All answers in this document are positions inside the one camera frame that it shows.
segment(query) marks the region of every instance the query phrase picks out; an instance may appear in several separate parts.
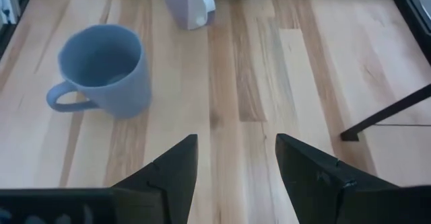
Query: mug handle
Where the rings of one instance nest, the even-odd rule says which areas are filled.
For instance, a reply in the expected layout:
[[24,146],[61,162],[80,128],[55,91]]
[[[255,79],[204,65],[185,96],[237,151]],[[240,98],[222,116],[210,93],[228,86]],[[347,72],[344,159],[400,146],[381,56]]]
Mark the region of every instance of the mug handle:
[[64,81],[54,86],[48,91],[46,95],[46,102],[48,102],[48,105],[53,110],[56,110],[58,112],[76,112],[81,110],[99,108],[99,106],[96,105],[96,103],[90,100],[86,102],[78,102],[78,103],[72,103],[72,104],[57,103],[57,100],[61,96],[74,91],[77,91],[75,86],[73,86],[71,83]]
[[208,13],[216,10],[216,3],[214,0],[200,0],[200,2],[205,11],[197,13],[199,16],[196,18],[196,24],[197,26],[204,26],[208,21]]

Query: mug rim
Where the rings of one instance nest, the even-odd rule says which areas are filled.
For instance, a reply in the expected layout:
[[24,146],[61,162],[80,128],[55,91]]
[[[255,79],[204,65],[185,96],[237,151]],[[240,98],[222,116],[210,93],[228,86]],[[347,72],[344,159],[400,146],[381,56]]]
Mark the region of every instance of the mug rim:
[[[139,59],[138,59],[138,62],[136,63],[136,65],[135,65],[135,67],[133,68],[133,70],[130,73],[128,73],[126,76],[124,76],[123,78],[121,78],[120,80],[115,81],[114,83],[109,83],[107,85],[101,85],[101,86],[86,86],[86,85],[82,85],[82,84],[77,83],[74,80],[70,79],[64,73],[63,66],[62,66],[61,60],[60,60],[61,55],[64,53],[65,49],[67,48],[67,45],[72,41],[72,39],[77,38],[78,36],[80,36],[81,34],[83,34],[84,32],[86,32],[88,30],[91,30],[91,29],[94,29],[94,28],[109,28],[109,27],[111,27],[111,28],[118,28],[118,29],[124,30],[127,33],[132,34],[133,37],[136,39],[137,43],[139,44],[139,46],[141,48],[140,53],[139,53]],[[80,87],[80,88],[83,88],[83,89],[99,89],[99,88],[103,88],[103,87],[113,87],[114,85],[118,85],[122,81],[126,80],[126,78],[130,77],[130,75],[137,70],[139,62],[141,62],[141,60],[142,60],[143,52],[144,52],[143,44],[141,43],[141,40],[139,39],[139,36],[133,30],[130,30],[127,27],[122,26],[122,25],[118,25],[118,24],[101,24],[101,25],[99,24],[99,25],[89,26],[89,27],[87,27],[87,28],[85,28],[85,29],[83,29],[83,30],[81,30],[79,32],[76,32],[69,39],[67,39],[66,43],[63,45],[63,47],[60,50],[60,53],[58,55],[58,59],[57,60],[58,60],[58,64],[59,64],[61,76],[63,76],[63,78],[64,78],[65,81],[70,82],[70,83],[74,84],[74,86]]]

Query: blue mug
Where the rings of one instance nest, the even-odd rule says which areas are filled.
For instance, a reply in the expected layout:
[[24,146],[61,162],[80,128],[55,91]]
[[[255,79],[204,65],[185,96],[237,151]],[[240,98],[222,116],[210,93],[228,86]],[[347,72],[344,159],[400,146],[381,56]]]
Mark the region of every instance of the blue mug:
[[[131,118],[151,102],[145,51],[136,33],[118,25],[97,25],[73,35],[59,54],[64,82],[46,95],[59,112],[101,108],[116,118]],[[64,94],[79,91],[87,101],[60,104]]]

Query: mug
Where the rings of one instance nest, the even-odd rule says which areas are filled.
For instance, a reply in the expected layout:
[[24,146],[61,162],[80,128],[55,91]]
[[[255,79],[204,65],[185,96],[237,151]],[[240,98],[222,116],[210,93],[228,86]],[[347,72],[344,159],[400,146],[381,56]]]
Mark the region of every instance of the mug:
[[165,0],[174,21],[182,29],[193,30],[212,23],[214,0]]
[[[101,108],[116,118],[131,118],[151,101],[145,51],[136,33],[118,25],[97,25],[73,35],[61,49],[64,82],[46,95],[59,112]],[[60,104],[64,94],[79,91],[87,101]]]

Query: wood grain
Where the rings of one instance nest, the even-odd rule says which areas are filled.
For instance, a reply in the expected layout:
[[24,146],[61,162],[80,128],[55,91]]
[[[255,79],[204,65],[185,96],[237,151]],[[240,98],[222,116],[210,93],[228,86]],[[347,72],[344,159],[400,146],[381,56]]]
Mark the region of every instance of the wood grain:
[[[431,183],[430,100],[384,121],[425,126],[373,126],[359,143],[338,138],[431,82],[392,0],[216,6],[213,25],[184,31],[164,0],[30,0],[0,61],[0,187],[110,186],[192,133],[193,224],[298,223],[280,178],[277,133],[395,184]],[[127,26],[145,46],[153,99],[136,118],[58,113],[45,102],[62,82],[61,47],[94,24]]]

